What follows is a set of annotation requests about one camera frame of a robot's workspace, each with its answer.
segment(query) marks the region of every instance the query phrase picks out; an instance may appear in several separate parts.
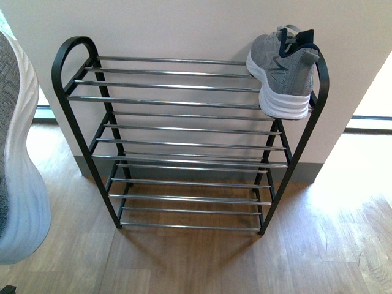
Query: shoe rack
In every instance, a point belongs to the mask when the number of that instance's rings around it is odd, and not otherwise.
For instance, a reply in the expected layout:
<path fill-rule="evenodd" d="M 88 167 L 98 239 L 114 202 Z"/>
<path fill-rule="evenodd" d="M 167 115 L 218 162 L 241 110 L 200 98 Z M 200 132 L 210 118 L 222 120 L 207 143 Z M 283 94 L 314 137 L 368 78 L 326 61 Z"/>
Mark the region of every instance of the shoe rack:
<path fill-rule="evenodd" d="M 76 74 L 64 86 L 62 72 L 69 53 L 85 49 L 87 60 L 80 67 L 70 62 Z M 172 66 L 175 70 L 165 69 Z M 265 116 L 258 105 L 260 82 L 242 61 L 101 56 L 90 38 L 73 37 L 60 47 L 51 76 L 117 228 L 198 228 L 263 235 L 328 96 L 328 70 L 321 53 L 316 66 L 318 95 L 311 94 L 306 123 Z M 81 108 L 86 112 L 99 108 L 103 113 L 91 140 L 84 136 Z M 288 143 L 286 123 L 304 126 L 295 149 Z M 109 167 L 107 174 L 98 168 L 102 162 Z M 274 180 L 276 171 L 284 174 L 279 183 Z M 122 193 L 113 192 L 114 183 L 123 184 Z M 160 192 L 144 193 L 143 187 L 151 186 Z M 167 186 L 179 187 L 181 193 L 167 195 Z M 159 214 L 160 221 L 146 221 L 156 220 L 150 214 Z M 189 224 L 182 222 L 181 214 Z M 144 216 L 142 221 L 137 215 Z M 175 216 L 165 223 L 163 215 Z M 196 215 L 223 216 L 225 221 L 193 224 Z"/>

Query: floor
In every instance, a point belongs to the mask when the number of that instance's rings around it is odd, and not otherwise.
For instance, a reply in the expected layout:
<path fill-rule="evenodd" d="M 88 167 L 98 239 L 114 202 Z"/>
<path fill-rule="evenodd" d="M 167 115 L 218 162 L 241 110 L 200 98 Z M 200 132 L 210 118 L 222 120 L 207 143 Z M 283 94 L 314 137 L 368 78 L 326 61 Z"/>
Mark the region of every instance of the floor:
<path fill-rule="evenodd" d="M 29 258 L 0 266 L 0 288 L 15 285 L 18 294 L 392 293 L 391 146 L 392 136 L 344 134 L 315 183 L 289 184 L 263 237 L 117 230 L 59 128 L 33 125 L 28 149 L 47 184 L 51 229 Z"/>

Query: shoelace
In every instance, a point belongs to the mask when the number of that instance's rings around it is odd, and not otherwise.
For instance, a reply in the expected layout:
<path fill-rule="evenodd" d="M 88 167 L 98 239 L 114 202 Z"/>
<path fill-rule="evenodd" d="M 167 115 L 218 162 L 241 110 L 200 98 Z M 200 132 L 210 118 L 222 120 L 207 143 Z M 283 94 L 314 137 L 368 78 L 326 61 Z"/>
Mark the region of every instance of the shoelace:
<path fill-rule="evenodd" d="M 292 44 L 296 44 L 295 33 L 288 31 L 289 29 L 294 32 L 300 32 L 300 28 L 293 24 L 287 24 L 285 26 L 278 26 L 277 30 L 280 31 L 281 29 L 287 29 L 287 39 L 286 44 L 288 44 L 287 48 L 284 50 L 286 53 L 290 50 Z"/>

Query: black metal frame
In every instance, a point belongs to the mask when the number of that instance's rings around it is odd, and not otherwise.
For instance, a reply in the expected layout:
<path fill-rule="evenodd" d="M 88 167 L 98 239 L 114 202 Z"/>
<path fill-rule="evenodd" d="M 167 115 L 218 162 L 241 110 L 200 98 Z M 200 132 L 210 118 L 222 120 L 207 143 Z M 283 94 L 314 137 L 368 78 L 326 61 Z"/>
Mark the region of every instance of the black metal frame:
<path fill-rule="evenodd" d="M 62 68 L 64 62 L 71 52 L 73 48 L 78 45 L 84 45 L 89 53 L 89 58 L 82 64 L 82 66 L 77 70 L 76 74 L 71 78 L 71 80 L 66 84 L 65 87 L 62 85 Z M 137 160 L 134 161 L 132 156 L 127 156 L 124 144 L 126 143 L 134 143 L 139 144 L 140 142 L 137 141 L 129 141 L 123 140 L 120 136 L 120 128 L 124 126 L 119 126 L 116 121 L 116 115 L 121 114 L 118 111 L 113 110 L 112 103 L 130 103 L 130 104 L 153 104 L 153 105 L 166 105 L 169 102 L 158 101 L 158 100 L 149 100 L 149 101 L 141 101 L 141 100 L 132 100 L 132 99 L 118 99 L 118 98 L 111 98 L 108 92 L 108 86 L 125 86 L 125 87 L 133 87 L 133 88 L 162 88 L 162 89 L 194 89 L 193 86 L 173 86 L 173 85 L 145 85 L 145 84 L 136 84 L 136 83 L 113 83 L 113 82 L 106 82 L 104 77 L 104 72 L 125 72 L 127 74 L 154 74 L 154 75 L 180 75 L 181 73 L 178 72 L 168 72 L 168 71 L 150 71 L 150 70 L 116 70 L 116 69 L 104 69 L 100 63 L 100 60 L 117 60 L 117 61 L 149 61 L 149 62 L 181 62 L 181 63 L 203 63 L 203 64 L 230 64 L 235 66 L 244 66 L 244 62 L 231 62 L 231 61 L 201 61 L 201 60 L 191 60 L 191 59 L 162 59 L 162 58 L 117 58 L 117 57 L 109 57 L 109 56 L 99 56 L 97 52 L 97 48 L 94 45 L 93 41 L 88 37 L 73 37 L 69 40 L 65 41 L 63 45 L 60 47 L 58 54 L 55 57 L 55 61 L 52 67 L 52 82 L 55 93 L 59 99 L 61 107 L 66 115 L 66 118 L 69 122 L 69 125 L 72 129 L 72 132 L 75 135 L 77 143 L 81 149 L 83 157 L 86 160 L 86 163 L 91 171 L 92 177 L 94 178 L 99 192 L 107 206 L 107 209 L 110 213 L 113 222 L 115 223 L 117 228 L 121 228 L 122 225 L 146 225 L 150 227 L 182 227 L 182 228 L 214 228 L 214 229 L 221 229 L 221 230 L 245 230 L 245 231 L 258 231 L 261 235 L 265 233 L 265 230 L 271 221 L 271 218 L 283 196 L 284 190 L 286 189 L 288 182 L 290 181 L 291 176 L 293 175 L 294 169 L 304 151 L 304 148 L 312 134 L 312 131 L 319 119 L 319 116 L 323 110 L 325 105 L 328 90 L 329 90 L 329 77 L 328 77 L 328 70 L 326 67 L 325 60 L 323 55 L 320 53 L 320 59 L 317 63 L 317 70 L 318 76 L 320 80 L 320 87 L 318 95 L 316 96 L 314 92 L 311 94 L 311 115 L 306 124 L 306 127 L 303 131 L 303 134 L 300 138 L 298 146 L 296 147 L 295 152 L 292 154 L 288 140 L 285 134 L 285 129 L 283 126 L 283 122 L 281 119 L 265 119 L 267 121 L 272 121 L 270 132 L 262 132 L 262 135 L 268 135 L 268 139 L 266 141 L 265 146 L 242 146 L 242 145 L 207 145 L 203 146 L 200 144 L 200 147 L 209 147 L 209 148 L 242 148 L 242 149 L 260 149 L 263 150 L 262 159 L 259 163 L 251 163 L 245 164 L 244 162 L 241 163 L 237 162 L 226 162 L 223 163 L 220 160 L 216 161 L 198 161 L 198 163 L 203 163 L 207 167 L 201 168 L 202 170 L 237 170 L 239 172 L 249 172 L 249 170 L 244 170 L 244 166 L 247 168 L 257 168 L 258 171 L 256 173 L 256 179 L 253 185 L 250 184 L 214 184 L 214 183 L 195 183 L 195 182 L 186 182 L 186 181 L 155 181 L 155 180 L 148 180 L 148 179 L 133 179 L 130 174 L 130 166 L 133 165 L 141 165 Z M 94 72 L 96 75 L 96 81 L 83 81 L 82 79 L 88 72 Z M 246 74 L 215 74 L 215 73 L 192 73 L 192 72 L 183 72 L 184 75 L 201 75 L 203 77 L 231 77 L 231 78 L 253 78 L 251 75 Z M 95 85 L 98 86 L 100 89 L 101 97 L 82 97 L 82 96 L 71 96 L 73 91 L 79 85 Z M 254 92 L 257 93 L 259 89 L 254 88 L 220 88 L 220 87 L 200 87 L 198 86 L 197 90 L 201 91 L 234 91 L 234 92 Z M 80 126 L 78 121 L 72 111 L 72 107 L 70 106 L 70 101 L 75 100 L 82 100 L 82 101 L 94 101 L 94 102 L 102 102 L 104 103 L 104 107 L 106 110 L 106 114 L 102 119 L 100 125 L 97 128 L 97 132 L 88 146 L 83 138 Z M 199 106 L 199 107 L 224 107 L 224 108 L 247 108 L 247 109 L 259 109 L 258 105 L 243 105 L 243 104 L 209 104 L 209 103 L 198 103 L 194 105 L 192 102 L 170 102 L 172 105 L 184 105 L 184 106 Z M 180 116 L 180 115 L 169 115 L 169 114 L 159 114 L 157 116 Z M 221 117 L 222 119 L 247 119 L 253 120 L 255 118 L 243 118 L 243 117 Z M 104 139 L 101 138 L 105 128 L 110 128 L 113 134 L 113 139 Z M 238 130 L 201 130 L 204 132 L 242 132 Z M 277 148 L 274 147 L 274 139 L 276 136 L 279 136 L 281 139 L 282 147 Z M 99 143 L 115 143 L 117 146 L 117 156 L 97 156 L 94 155 L 94 151 Z M 164 145 L 169 144 L 168 142 L 144 142 L 150 145 Z M 173 145 L 181 145 L 180 143 L 171 143 Z M 273 164 L 269 162 L 270 154 L 272 151 L 284 151 L 285 158 L 287 161 L 286 165 L 279 165 Z M 177 154 L 178 156 L 188 155 L 188 156 L 199 156 L 197 154 Z M 101 158 L 108 158 L 114 160 L 113 168 L 109 175 L 108 181 L 106 184 L 103 183 L 101 175 L 94 163 L 94 158 L 101 157 Z M 151 162 L 155 162 L 159 164 L 161 162 L 165 163 L 185 163 L 189 164 L 192 163 L 191 160 L 161 160 L 152 158 L 150 159 Z M 124 178 L 117 178 L 116 173 L 118 171 L 118 167 L 121 167 L 124 172 Z M 157 165 L 146 165 L 146 167 L 157 167 Z M 275 191 L 274 181 L 271 169 L 274 167 L 287 167 L 283 180 L 278 188 Z M 263 174 L 266 173 L 268 185 L 260 185 Z M 124 182 L 125 188 L 124 192 L 121 195 L 111 195 L 110 188 L 114 181 Z M 255 194 L 255 199 L 229 199 L 229 198 L 208 198 L 208 197 L 187 197 L 187 196 L 169 196 L 169 195 L 135 195 L 135 194 L 128 194 L 129 189 L 132 187 L 133 184 L 137 183 L 146 183 L 146 184 L 174 184 L 174 185 L 187 185 L 187 186 L 219 186 L 219 187 L 243 187 L 247 189 L 252 189 Z M 268 188 L 269 193 L 271 195 L 271 202 L 263 202 L 260 197 L 260 189 L 261 188 Z M 118 213 L 116 214 L 113 205 L 110 201 L 111 198 L 120 198 L 121 204 Z M 146 208 L 131 208 L 126 207 L 125 203 L 127 199 L 152 199 L 152 200 L 168 200 L 168 201 L 187 201 L 187 202 L 214 202 L 214 203 L 232 203 L 232 204 L 244 204 L 244 205 L 252 205 L 256 206 L 257 212 L 250 213 L 250 215 L 256 215 L 260 220 L 260 227 L 259 228 L 236 228 L 236 227 L 201 227 L 201 226 L 185 226 L 185 225 L 162 225 L 162 224 L 138 224 L 138 223 L 127 223 L 121 222 L 121 216 L 124 210 L 144 210 L 144 211 L 161 211 L 161 212 L 173 212 L 173 209 L 146 209 Z M 266 216 L 263 215 L 262 205 L 270 205 L 270 209 Z M 216 213 L 216 214 L 228 214 L 227 211 L 189 211 L 189 210 L 175 210 L 176 212 L 184 212 L 184 213 Z M 230 214 L 244 214 L 243 212 L 237 213 L 230 213 Z"/>

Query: sneaker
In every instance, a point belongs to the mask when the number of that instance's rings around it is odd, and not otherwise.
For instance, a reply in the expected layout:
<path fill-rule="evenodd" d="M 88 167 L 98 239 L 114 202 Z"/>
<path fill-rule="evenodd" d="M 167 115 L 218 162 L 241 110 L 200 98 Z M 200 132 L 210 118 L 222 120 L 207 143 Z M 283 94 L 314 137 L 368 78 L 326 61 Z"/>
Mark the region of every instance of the sneaker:
<path fill-rule="evenodd" d="M 288 24 L 253 42 L 246 66 L 262 83 L 258 99 L 266 115 L 282 119 L 307 116 L 314 64 L 320 52 L 313 44 L 313 35 L 312 29 L 300 32 Z"/>
<path fill-rule="evenodd" d="M 26 53 L 0 32 L 0 265 L 31 255 L 50 226 L 45 183 L 26 147 L 38 92 Z"/>

